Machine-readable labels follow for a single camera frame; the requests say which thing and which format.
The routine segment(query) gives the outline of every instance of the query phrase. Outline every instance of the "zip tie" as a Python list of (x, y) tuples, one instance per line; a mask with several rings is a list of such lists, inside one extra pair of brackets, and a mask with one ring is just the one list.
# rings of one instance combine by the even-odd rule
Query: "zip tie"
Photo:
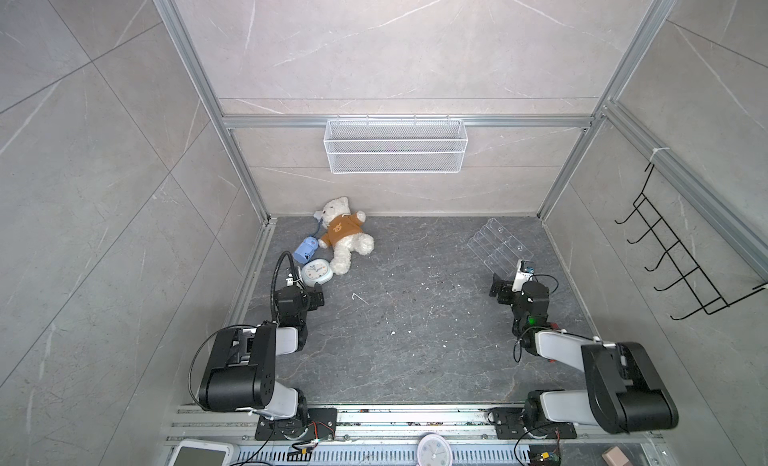
[(669, 148), (654, 148), (654, 151), (650, 154), (650, 157), (648, 158), (648, 163), (654, 160), (654, 156), (656, 155), (656, 153), (658, 153), (659, 151), (663, 151), (665, 149), (669, 149)]

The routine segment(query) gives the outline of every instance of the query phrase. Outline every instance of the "white alarm clock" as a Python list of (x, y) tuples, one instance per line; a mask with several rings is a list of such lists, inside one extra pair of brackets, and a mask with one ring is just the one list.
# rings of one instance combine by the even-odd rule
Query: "white alarm clock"
[(443, 436), (427, 434), (418, 442), (416, 462), (418, 466), (452, 466), (451, 445)]
[(301, 280), (312, 288), (315, 284), (325, 284), (333, 277), (331, 264), (324, 259), (307, 262), (301, 269)]

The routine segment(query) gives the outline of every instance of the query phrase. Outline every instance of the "white wire basket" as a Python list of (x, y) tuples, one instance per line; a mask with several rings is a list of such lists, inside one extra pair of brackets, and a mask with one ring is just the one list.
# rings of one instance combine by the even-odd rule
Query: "white wire basket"
[(461, 119), (331, 119), (323, 144), (334, 174), (458, 173), (467, 148)]
[(467, 245), (491, 272), (502, 279), (514, 275), (519, 259), (533, 259), (533, 253), (496, 218), (490, 218)]

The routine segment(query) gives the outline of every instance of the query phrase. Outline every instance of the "blue toy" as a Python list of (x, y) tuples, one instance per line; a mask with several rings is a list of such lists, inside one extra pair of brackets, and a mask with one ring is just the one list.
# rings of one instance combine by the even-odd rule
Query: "blue toy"
[(293, 252), (293, 258), (296, 260), (296, 262), (306, 264), (310, 259), (312, 259), (315, 251), (317, 251), (317, 246), (317, 239), (310, 236), (304, 239), (301, 244), (299, 244), (299, 247), (296, 248), (296, 250)]

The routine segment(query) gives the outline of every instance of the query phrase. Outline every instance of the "white teddy bear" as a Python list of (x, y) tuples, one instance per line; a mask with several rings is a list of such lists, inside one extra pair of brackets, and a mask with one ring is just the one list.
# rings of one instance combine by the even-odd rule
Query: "white teddy bear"
[(364, 256), (373, 251), (373, 237), (360, 227), (366, 221), (366, 213), (358, 211), (352, 215), (348, 198), (333, 199), (315, 217), (322, 219), (322, 226), (328, 229), (318, 243), (323, 249), (333, 247), (333, 274), (342, 275), (350, 270), (352, 251)]

